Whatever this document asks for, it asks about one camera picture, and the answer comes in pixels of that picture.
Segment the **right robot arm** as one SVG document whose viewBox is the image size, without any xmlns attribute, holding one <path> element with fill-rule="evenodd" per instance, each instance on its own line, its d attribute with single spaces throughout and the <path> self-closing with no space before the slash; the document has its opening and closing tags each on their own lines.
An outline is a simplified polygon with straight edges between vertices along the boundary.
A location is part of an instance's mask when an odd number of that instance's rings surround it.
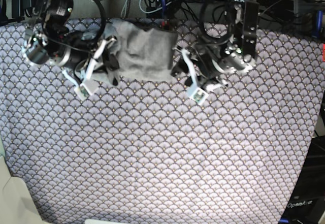
<svg viewBox="0 0 325 224">
<path fill-rule="evenodd" d="M 99 0 L 93 1 L 100 13 L 99 29 L 70 31 L 66 22 L 73 0 L 37 0 L 22 46 L 23 58 L 31 65 L 61 67 L 83 101 L 95 94 L 100 82 L 119 83 L 119 64 L 112 52 L 118 39 L 107 26 L 104 7 Z"/>
</svg>

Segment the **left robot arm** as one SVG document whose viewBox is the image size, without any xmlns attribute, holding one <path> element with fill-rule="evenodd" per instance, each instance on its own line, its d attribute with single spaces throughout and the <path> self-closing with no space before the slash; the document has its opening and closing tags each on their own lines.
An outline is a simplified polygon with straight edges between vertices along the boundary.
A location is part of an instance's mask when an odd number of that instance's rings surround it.
<svg viewBox="0 0 325 224">
<path fill-rule="evenodd" d="M 228 0 L 224 7 L 226 33 L 219 38 L 209 35 L 203 22 L 207 6 L 214 1 L 205 0 L 200 9 L 200 41 L 194 47 L 174 47 L 182 58 L 171 75 L 189 75 L 186 93 L 199 105 L 210 92 L 228 86 L 222 75 L 246 74 L 256 66 L 258 0 Z"/>
</svg>

